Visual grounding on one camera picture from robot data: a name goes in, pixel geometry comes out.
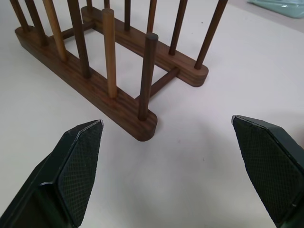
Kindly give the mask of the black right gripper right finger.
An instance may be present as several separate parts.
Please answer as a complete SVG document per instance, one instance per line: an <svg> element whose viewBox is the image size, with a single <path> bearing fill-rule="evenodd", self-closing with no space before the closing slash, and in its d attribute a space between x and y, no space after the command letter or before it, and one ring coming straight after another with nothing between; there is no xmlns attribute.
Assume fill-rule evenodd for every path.
<svg viewBox="0 0 304 228"><path fill-rule="evenodd" d="M276 228L304 228L304 148L277 125L234 115L246 172Z"/></svg>

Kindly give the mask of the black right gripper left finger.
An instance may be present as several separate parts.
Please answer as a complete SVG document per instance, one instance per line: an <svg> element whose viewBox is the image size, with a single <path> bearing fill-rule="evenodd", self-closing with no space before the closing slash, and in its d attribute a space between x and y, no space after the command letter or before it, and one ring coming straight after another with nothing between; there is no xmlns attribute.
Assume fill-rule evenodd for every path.
<svg viewBox="0 0 304 228"><path fill-rule="evenodd" d="M66 131L0 217L0 228L79 228L95 182L103 121Z"/></svg>

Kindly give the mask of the wooden dowel dish rack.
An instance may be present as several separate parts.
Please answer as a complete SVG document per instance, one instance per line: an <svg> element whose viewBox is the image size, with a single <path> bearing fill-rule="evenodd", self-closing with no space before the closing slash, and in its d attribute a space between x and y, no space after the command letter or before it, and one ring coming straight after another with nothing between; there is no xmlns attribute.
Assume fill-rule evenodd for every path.
<svg viewBox="0 0 304 228"><path fill-rule="evenodd" d="M90 103L122 127L136 140L150 140L157 116L148 108L149 100L172 79L193 87L204 84L208 68L203 64L228 0L218 0L197 59L177 51L187 0L180 0L170 45L153 32L157 0L150 0L147 31L131 26L131 0L124 0L124 20L114 16L110 0L97 9L92 0L81 8L79 0L67 0L72 28L61 30L53 0L42 0L52 29L47 36L34 0L24 0L33 25L24 16L19 0L10 0L20 27L16 36L23 48L64 80ZM89 65L84 32L93 29L104 36L106 76ZM133 98L117 86L115 46L120 44L143 58L140 94Z"/></svg>

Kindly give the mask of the light green object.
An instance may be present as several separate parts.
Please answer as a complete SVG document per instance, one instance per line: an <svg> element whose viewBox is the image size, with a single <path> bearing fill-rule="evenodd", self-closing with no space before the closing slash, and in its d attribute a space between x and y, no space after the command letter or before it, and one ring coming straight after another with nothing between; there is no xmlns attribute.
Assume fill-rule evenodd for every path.
<svg viewBox="0 0 304 228"><path fill-rule="evenodd" d="M290 18L304 18L304 0L247 0L247 2Z"/></svg>

